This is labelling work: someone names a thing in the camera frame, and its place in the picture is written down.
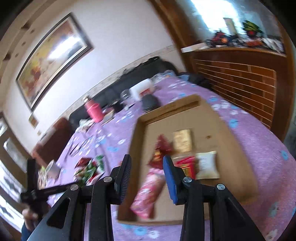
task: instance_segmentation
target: pink snack package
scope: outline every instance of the pink snack package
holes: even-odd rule
[[[149,218],[164,184],[164,171],[158,168],[150,168],[146,180],[131,205],[131,210],[141,218]]]

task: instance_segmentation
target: cardboard box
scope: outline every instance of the cardboard box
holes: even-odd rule
[[[149,170],[147,163],[154,153],[157,137],[164,134],[170,141],[173,132],[190,129],[195,153],[217,151],[216,165],[220,179],[201,180],[214,186],[223,183],[242,203],[258,195],[257,179],[236,138],[219,115],[198,95],[191,95],[139,117],[130,144],[132,170],[127,194],[118,207],[118,221],[132,225],[181,224],[184,206],[176,206],[165,185],[154,206],[154,219],[141,219],[130,206]],[[205,208],[208,218],[208,207]]]

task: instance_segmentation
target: silver bolt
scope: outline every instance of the silver bolt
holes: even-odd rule
[[[77,184],[73,184],[72,186],[70,186],[70,189],[72,191],[76,191],[79,188],[79,186]]]
[[[190,182],[192,182],[192,178],[191,177],[184,177],[183,181],[186,183],[190,183]]]
[[[225,186],[224,186],[223,184],[218,184],[218,185],[217,185],[217,188],[218,188],[219,190],[224,190],[224,189],[225,189]]]
[[[112,181],[112,177],[110,176],[104,177],[104,182],[109,183],[111,181]]]

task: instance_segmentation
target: blue gripper pad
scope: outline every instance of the blue gripper pad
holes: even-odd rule
[[[172,170],[169,165],[169,160],[166,156],[164,156],[164,158],[163,158],[163,170],[165,173],[165,180],[166,180],[166,183],[168,186],[170,198],[173,200],[173,203],[176,204],[178,201],[176,184],[175,184]]]

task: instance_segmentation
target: floral tablecloth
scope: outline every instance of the floral tablecloth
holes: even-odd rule
[[[228,124],[237,141],[246,153],[258,179],[259,197],[244,208],[258,226],[266,240],[276,240],[290,222],[296,210],[296,162],[283,143],[260,121],[244,110],[224,100],[219,95],[200,86],[169,77],[157,84],[154,93],[162,105],[179,98],[198,94]],[[93,125],[87,133],[75,133],[57,163],[62,168],[58,180],[49,180],[47,187],[73,182],[75,165],[81,157],[105,155],[106,172],[118,166],[128,151],[134,125],[143,114],[141,103],[130,110],[121,111],[104,126]],[[77,155],[71,157],[71,150],[87,139],[87,144]],[[51,196],[53,205],[61,195]],[[169,240],[180,239],[181,225],[131,226],[119,224],[116,220],[116,206],[112,206],[114,240]],[[85,240],[88,240],[89,211],[85,223]],[[209,221],[205,222],[205,240],[209,240]]]

